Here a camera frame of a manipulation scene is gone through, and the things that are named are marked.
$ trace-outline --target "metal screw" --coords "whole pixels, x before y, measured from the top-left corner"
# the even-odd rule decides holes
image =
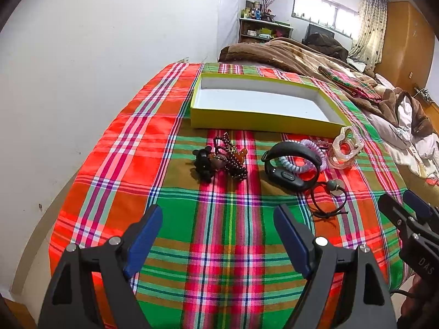
[[[67,247],[65,248],[67,250],[67,252],[73,252],[76,250],[76,244],[75,243],[70,243],[69,245],[67,245]]]
[[[366,245],[365,243],[361,244],[361,245],[359,246],[359,249],[360,249],[361,251],[363,251],[365,254],[368,253],[368,252],[370,252],[370,247],[368,247],[368,245]]]
[[[111,239],[108,240],[110,245],[116,246],[121,243],[122,239],[118,236],[113,236]]]
[[[316,244],[319,246],[326,246],[328,245],[328,240],[326,240],[324,237],[318,237],[316,238]]]

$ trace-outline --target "shelving unit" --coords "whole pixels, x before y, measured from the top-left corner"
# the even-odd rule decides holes
[[[241,37],[262,39],[263,41],[270,41],[272,39],[272,38],[264,38],[264,37],[259,37],[259,36],[249,36],[249,35],[245,35],[245,34],[242,34]]]
[[[239,29],[239,43],[265,43],[271,40],[271,38],[264,38],[259,36],[249,36],[248,30],[260,30],[261,28],[268,28],[273,33],[279,31],[283,37],[291,38],[293,27],[279,24],[276,22],[261,21],[259,19],[240,18]]]

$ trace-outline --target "black figurine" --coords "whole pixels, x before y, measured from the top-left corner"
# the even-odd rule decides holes
[[[206,146],[203,149],[194,149],[192,154],[196,156],[194,165],[195,171],[199,174],[200,179],[205,183],[211,183],[212,177],[215,175],[215,169],[210,160],[212,147]]]

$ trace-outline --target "window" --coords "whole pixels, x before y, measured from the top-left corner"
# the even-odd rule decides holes
[[[292,17],[323,25],[353,39],[358,38],[358,13],[329,0],[294,0]]]

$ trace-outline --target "plaid bedsheet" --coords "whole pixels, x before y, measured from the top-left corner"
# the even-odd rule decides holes
[[[331,79],[337,86],[347,91],[352,96],[364,96],[371,100],[381,100],[381,96],[379,96],[374,91],[374,88],[367,83],[325,67],[319,67],[319,72]]]
[[[275,143],[305,136],[232,131],[249,154],[249,178],[233,183],[225,174],[212,184],[193,177],[192,150],[212,145],[224,130],[190,127],[190,99],[201,73],[235,73],[317,85],[339,105],[362,135],[364,152],[350,170],[328,170],[320,180],[342,179],[349,214],[311,217],[309,194],[287,194],[268,183],[262,154]],[[81,167],[50,241],[52,271],[69,243],[96,246],[121,235],[145,208],[159,204],[164,222],[141,270],[131,280],[154,328],[281,328],[303,290],[274,228],[273,210],[286,203],[295,218],[336,246],[367,242],[389,282],[398,287],[408,272],[398,257],[394,226],[377,210],[384,192],[402,201],[405,185],[376,130],[335,86],[294,73],[227,64],[167,66],[150,80],[111,123]],[[319,188],[326,210],[334,201]],[[100,310],[108,313],[100,278],[94,277]],[[336,275],[328,313],[341,285]]]

